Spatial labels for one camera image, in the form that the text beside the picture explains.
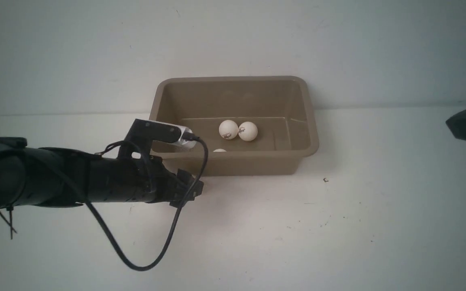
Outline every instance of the white wall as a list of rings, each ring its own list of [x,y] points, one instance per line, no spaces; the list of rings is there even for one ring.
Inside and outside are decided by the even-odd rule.
[[[167,78],[294,74],[316,107],[466,105],[466,1],[0,0],[0,115],[146,112]]]

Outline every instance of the white ball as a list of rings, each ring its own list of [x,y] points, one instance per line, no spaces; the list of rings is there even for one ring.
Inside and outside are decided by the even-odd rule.
[[[222,121],[218,127],[218,133],[222,138],[233,139],[238,134],[238,125],[233,120]]]
[[[238,136],[245,141],[251,141],[258,135],[258,128],[250,121],[240,124],[238,128]]]

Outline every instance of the plastic tub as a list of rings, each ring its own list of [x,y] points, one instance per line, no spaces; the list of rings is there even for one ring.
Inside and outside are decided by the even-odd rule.
[[[290,175],[319,147],[307,84],[293,76],[168,79],[157,88],[150,119],[189,127],[205,140],[210,154],[204,175]],[[255,123],[257,138],[223,139],[218,126],[227,119]],[[202,152],[199,144],[152,145],[169,169],[194,175]]]

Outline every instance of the black wire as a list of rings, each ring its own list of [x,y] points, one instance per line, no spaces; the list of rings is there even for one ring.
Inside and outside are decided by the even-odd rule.
[[[89,208],[89,210],[91,211],[93,216],[96,218],[96,221],[98,221],[98,224],[100,225],[100,227],[102,228],[102,230],[106,234],[106,236],[109,239],[109,242],[111,243],[111,245],[114,248],[115,252],[118,254],[118,256],[120,257],[122,262],[127,265],[127,267],[129,267],[130,269],[133,269],[135,271],[148,271],[148,270],[152,269],[153,267],[155,267],[161,261],[161,259],[165,255],[166,251],[168,250],[168,246],[170,245],[170,241],[172,240],[172,237],[174,236],[174,231],[175,231],[175,228],[176,228],[176,224],[177,224],[177,221],[179,219],[179,215],[181,214],[181,210],[183,209],[184,202],[186,201],[187,197],[192,193],[193,188],[195,187],[195,185],[199,181],[200,177],[202,176],[202,173],[204,172],[204,169],[205,169],[206,164],[208,162],[208,147],[206,146],[206,143],[202,139],[200,139],[199,137],[195,137],[194,140],[196,142],[199,142],[200,144],[202,144],[202,147],[204,148],[204,158],[203,158],[203,161],[202,161],[201,169],[200,169],[199,173],[196,175],[196,177],[195,177],[194,181],[192,182],[192,184],[188,187],[188,190],[186,190],[186,193],[183,196],[182,202],[177,207],[176,214],[174,215],[174,219],[172,221],[172,226],[170,227],[170,231],[168,232],[168,236],[167,236],[167,239],[165,241],[165,245],[163,246],[163,249],[161,250],[161,253],[159,253],[159,256],[157,256],[157,258],[150,265],[144,266],[144,267],[134,265],[125,256],[122,249],[118,245],[118,242],[116,241],[116,239],[112,235],[111,230],[109,230],[109,227],[107,227],[107,224],[105,223],[104,219],[102,218],[102,216],[100,216],[100,213],[98,213],[98,210],[96,210],[96,208],[93,206],[93,204],[89,200],[87,200],[87,197],[85,197],[82,190],[80,190],[80,188],[74,183],[74,181],[72,179],[70,179],[70,177],[68,177],[61,170],[50,166],[46,162],[43,162],[42,160],[38,159],[37,157],[35,157],[35,156],[30,156],[30,157],[33,158],[34,160],[36,160],[37,162],[40,162],[42,165],[44,165],[50,171],[55,173],[59,178],[61,178],[66,183],[66,185],[68,185],[75,192],[75,194],[79,197],[79,199],[81,199],[81,201],[83,201],[86,204],[86,206]]]

